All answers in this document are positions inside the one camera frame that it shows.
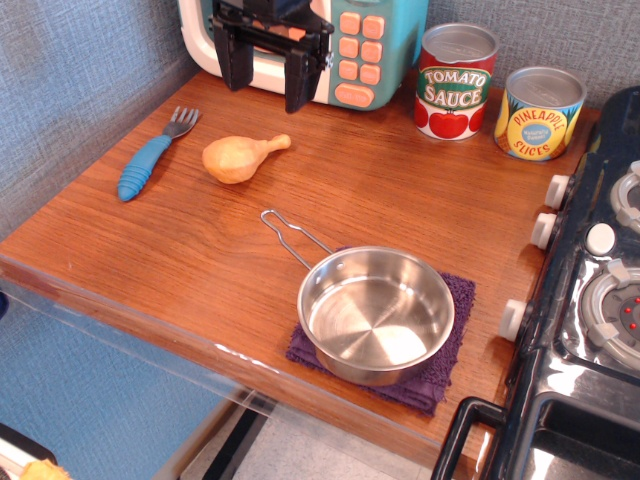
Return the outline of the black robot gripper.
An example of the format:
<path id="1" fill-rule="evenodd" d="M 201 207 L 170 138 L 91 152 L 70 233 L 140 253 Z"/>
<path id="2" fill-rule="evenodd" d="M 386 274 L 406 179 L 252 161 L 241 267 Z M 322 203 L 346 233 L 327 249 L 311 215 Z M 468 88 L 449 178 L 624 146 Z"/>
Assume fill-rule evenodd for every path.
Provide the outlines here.
<path id="1" fill-rule="evenodd" d="M 285 56 L 285 110 L 298 112 L 316 94 L 330 63 L 333 25 L 309 1 L 214 1 L 211 28 L 222 78 L 231 91 L 254 76 L 254 48 Z"/>

